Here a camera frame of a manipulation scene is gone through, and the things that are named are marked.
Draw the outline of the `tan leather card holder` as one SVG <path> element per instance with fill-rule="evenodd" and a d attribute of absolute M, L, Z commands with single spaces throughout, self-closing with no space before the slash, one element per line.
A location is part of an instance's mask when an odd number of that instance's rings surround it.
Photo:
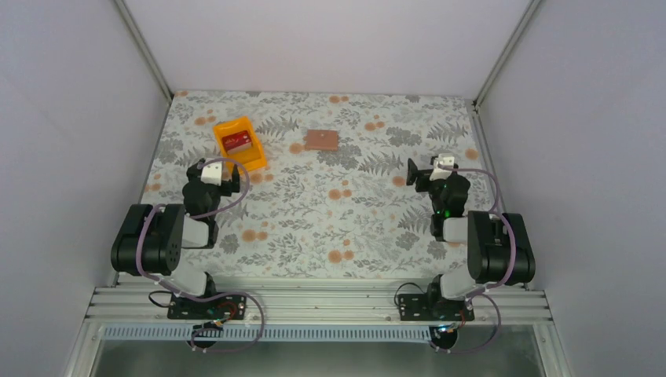
<path fill-rule="evenodd" d="M 334 152 L 338 150 L 338 132 L 335 130 L 307 130 L 304 142 L 305 150 Z"/>

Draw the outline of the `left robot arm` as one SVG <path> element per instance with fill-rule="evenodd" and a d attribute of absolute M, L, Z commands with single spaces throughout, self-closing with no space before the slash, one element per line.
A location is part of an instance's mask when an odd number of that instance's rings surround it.
<path fill-rule="evenodd" d="M 234 159 L 200 159 L 186 172 L 182 203 L 134 204 L 112 244 L 118 273 L 144 277 L 169 291 L 175 302 L 209 304 L 221 296 L 209 273 L 181 260 L 184 249 L 215 245 L 216 217 L 239 204 L 249 188 L 245 166 Z"/>

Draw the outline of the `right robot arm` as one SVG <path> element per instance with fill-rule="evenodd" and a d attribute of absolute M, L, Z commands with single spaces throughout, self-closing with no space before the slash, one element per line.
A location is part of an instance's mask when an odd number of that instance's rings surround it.
<path fill-rule="evenodd" d="M 470 181 L 467 168 L 454 158 L 432 157 L 430 169 L 408 161 L 406 184 L 428 194 L 433 210 L 430 233 L 443 243 L 467 245 L 467 263 L 430 283 L 426 296 L 433 305 L 465 302 L 503 285 L 526 284 L 536 274 L 525 222 L 520 214 L 466 210 Z"/>

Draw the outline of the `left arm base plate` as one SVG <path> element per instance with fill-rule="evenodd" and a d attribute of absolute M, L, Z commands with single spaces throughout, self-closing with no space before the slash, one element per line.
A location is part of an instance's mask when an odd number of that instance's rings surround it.
<path fill-rule="evenodd" d="M 167 318 L 170 320 L 242 320 L 247 299 L 242 295 L 225 295 L 208 302 L 172 296 Z"/>

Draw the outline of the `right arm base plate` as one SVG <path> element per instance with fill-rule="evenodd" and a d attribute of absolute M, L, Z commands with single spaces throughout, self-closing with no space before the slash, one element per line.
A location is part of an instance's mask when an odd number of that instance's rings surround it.
<path fill-rule="evenodd" d="M 464 301 L 439 298 L 430 300 L 425 294 L 400 294 L 395 299 L 402 321 L 473 321 L 474 311 Z"/>

